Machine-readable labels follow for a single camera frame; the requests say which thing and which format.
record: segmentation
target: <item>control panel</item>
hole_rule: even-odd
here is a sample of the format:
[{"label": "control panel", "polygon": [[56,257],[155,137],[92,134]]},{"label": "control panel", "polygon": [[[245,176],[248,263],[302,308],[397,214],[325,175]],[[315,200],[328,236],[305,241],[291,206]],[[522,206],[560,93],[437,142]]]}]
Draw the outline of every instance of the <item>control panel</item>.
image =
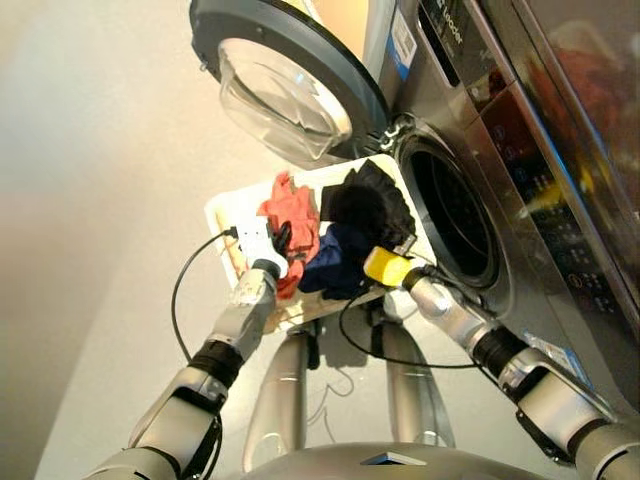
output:
[{"label": "control panel", "polygon": [[535,224],[605,361],[612,371],[637,371],[631,327],[511,92],[504,91],[481,118],[524,202],[522,216]]}]

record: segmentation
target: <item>floor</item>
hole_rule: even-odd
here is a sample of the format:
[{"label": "floor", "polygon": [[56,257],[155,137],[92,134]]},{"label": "floor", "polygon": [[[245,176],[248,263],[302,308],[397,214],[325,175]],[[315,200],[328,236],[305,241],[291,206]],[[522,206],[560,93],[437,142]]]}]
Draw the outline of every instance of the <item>floor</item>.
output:
[{"label": "floor", "polygon": [[[22,212],[15,235],[4,239],[13,241],[3,248],[12,260],[3,273],[21,276],[3,301],[10,307],[3,337],[11,339],[3,350],[21,375],[5,382],[3,430],[18,440],[3,447],[11,457],[3,471],[31,478],[46,443],[35,478],[81,478],[126,445],[183,365],[170,293],[184,259],[208,236],[206,201],[295,168],[224,116],[217,85],[190,51],[187,2],[13,3],[20,15],[10,17],[22,23],[0,29],[10,40],[0,49],[0,112],[15,178],[0,178],[15,180],[2,192]],[[178,306],[192,351],[228,294],[217,259],[199,259]],[[465,360],[418,315],[406,324],[428,360]],[[253,400],[282,338],[263,339],[231,390],[214,478],[240,475]],[[309,414],[327,385],[351,393],[327,395],[326,421],[322,415],[309,426],[307,445],[390,439],[383,362],[350,351],[339,336],[323,352],[322,366],[309,373]],[[544,458],[479,373],[434,374],[459,448],[576,478]]]}]

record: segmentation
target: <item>silver metal arm segment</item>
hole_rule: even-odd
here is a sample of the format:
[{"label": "silver metal arm segment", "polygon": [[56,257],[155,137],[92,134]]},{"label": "silver metal arm segment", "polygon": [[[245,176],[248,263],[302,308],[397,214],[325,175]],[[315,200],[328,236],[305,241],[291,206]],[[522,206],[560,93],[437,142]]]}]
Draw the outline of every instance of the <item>silver metal arm segment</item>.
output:
[{"label": "silver metal arm segment", "polygon": [[85,478],[173,480],[204,469],[227,391],[258,348],[275,308],[274,267],[258,260],[242,276],[202,348],[134,428],[128,449]]},{"label": "silver metal arm segment", "polygon": [[575,464],[584,479],[636,478],[640,434],[586,385],[422,270],[410,272],[404,286],[422,315],[497,379],[545,454]]}]

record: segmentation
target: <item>white tray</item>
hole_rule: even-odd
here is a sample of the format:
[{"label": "white tray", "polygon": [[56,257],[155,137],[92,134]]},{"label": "white tray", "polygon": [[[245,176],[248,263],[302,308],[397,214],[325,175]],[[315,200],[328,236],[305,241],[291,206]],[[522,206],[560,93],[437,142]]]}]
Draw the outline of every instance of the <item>white tray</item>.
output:
[{"label": "white tray", "polygon": [[[435,264],[436,259],[433,249],[424,232],[420,217],[409,196],[409,191],[402,179],[397,163],[388,155],[375,155],[368,157],[368,159],[393,178],[409,206],[409,211],[415,220],[416,235],[418,237],[411,251]],[[341,184],[351,169],[358,170],[366,160],[367,158],[362,158],[317,170],[300,172],[293,176],[293,181],[297,187],[307,185],[312,190],[315,205],[317,210],[320,211],[322,188],[327,185]],[[255,216],[260,204],[271,197],[272,185],[273,179],[233,192],[221,193],[209,200],[204,211],[211,233],[217,235],[233,226],[239,219]],[[321,235],[324,234],[329,224],[329,222],[321,222]],[[247,269],[246,259],[237,246],[237,240],[231,237],[221,238],[214,245],[218,256],[222,260],[229,285],[233,288],[238,283],[242,273]],[[383,293],[384,290],[381,288],[372,289],[371,292],[354,302],[354,305],[368,302]],[[292,298],[277,301],[276,310],[267,321],[265,333],[287,330],[294,325],[300,325],[330,313],[338,312],[344,308],[346,302],[346,300],[324,300],[321,292],[302,293],[297,291]]]}]

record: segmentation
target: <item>front-loading washing machine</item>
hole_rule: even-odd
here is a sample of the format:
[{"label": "front-loading washing machine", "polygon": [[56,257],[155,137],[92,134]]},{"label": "front-loading washing machine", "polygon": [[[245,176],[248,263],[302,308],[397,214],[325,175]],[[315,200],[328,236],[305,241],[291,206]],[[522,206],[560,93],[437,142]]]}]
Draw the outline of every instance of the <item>front-loading washing machine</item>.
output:
[{"label": "front-loading washing machine", "polygon": [[601,175],[567,167],[516,62],[541,52],[535,12],[524,0],[403,0],[392,12],[376,79],[278,0],[194,0],[192,44],[230,117],[285,158],[393,155],[460,288],[615,408],[637,410],[637,259],[617,251],[637,251],[637,218],[614,248],[576,191]]}]

